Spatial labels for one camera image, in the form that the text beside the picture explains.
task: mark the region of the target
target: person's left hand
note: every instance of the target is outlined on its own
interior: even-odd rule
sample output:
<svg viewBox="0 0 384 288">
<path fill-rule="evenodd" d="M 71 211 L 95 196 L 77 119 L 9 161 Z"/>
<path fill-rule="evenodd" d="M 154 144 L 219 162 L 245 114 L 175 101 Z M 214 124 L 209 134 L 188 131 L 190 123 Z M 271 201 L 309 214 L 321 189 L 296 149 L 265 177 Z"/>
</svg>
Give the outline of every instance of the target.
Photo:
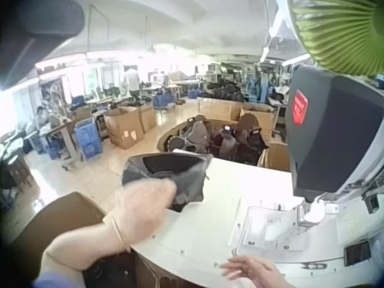
<svg viewBox="0 0 384 288">
<path fill-rule="evenodd" d="M 113 216 L 126 247 L 145 240 L 162 224 L 175 195 L 176 184 L 168 179 L 143 179 L 124 188 Z"/>
</svg>

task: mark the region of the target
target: hand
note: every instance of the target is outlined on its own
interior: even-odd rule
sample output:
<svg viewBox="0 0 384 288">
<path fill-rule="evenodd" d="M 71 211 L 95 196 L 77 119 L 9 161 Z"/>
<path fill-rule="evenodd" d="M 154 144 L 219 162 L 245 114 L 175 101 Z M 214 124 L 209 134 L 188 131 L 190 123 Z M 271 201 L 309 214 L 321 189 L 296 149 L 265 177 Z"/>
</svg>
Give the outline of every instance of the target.
<svg viewBox="0 0 384 288">
<path fill-rule="evenodd" d="M 273 262 L 257 256 L 237 256 L 220 266 L 229 280 L 249 278 L 257 288 L 294 288 Z"/>
<path fill-rule="evenodd" d="M 113 216 L 124 245 L 149 237 L 164 221 L 175 198 L 176 185 L 168 179 L 143 179 L 126 186 L 116 197 Z"/>
</svg>

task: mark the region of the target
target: white shirt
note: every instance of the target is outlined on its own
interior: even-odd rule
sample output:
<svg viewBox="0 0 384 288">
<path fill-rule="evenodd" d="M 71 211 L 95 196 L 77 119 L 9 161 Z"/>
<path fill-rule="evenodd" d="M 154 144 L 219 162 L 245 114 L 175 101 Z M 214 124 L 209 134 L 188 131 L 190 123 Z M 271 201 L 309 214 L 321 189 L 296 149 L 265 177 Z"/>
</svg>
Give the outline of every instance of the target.
<svg viewBox="0 0 384 288">
<path fill-rule="evenodd" d="M 130 91 L 138 91 L 140 89 L 139 74 L 135 69 L 129 69 L 127 72 L 125 72 L 124 82 L 128 84 Z"/>
</svg>

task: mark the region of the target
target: purple sleeve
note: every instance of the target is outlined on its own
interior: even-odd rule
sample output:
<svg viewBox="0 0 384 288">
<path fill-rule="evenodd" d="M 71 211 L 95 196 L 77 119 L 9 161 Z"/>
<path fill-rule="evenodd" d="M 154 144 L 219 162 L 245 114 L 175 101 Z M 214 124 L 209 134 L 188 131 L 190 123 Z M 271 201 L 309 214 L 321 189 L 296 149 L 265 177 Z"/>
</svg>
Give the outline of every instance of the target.
<svg viewBox="0 0 384 288">
<path fill-rule="evenodd" d="M 33 288 L 82 288 L 71 279 L 55 272 L 43 273 L 32 286 Z"/>
</svg>

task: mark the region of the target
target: white tag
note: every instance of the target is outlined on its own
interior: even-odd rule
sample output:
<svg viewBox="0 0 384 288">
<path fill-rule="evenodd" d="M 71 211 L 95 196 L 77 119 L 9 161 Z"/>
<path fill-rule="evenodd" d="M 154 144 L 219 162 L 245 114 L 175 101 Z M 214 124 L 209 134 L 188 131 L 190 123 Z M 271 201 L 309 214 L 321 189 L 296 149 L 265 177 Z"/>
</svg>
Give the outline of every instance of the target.
<svg viewBox="0 0 384 288">
<path fill-rule="evenodd" d="M 137 139 L 137 137 L 136 137 L 136 131 L 132 131 L 132 132 L 131 132 L 131 136 L 132 136 L 133 140 L 136 141 L 136 139 Z"/>
</svg>

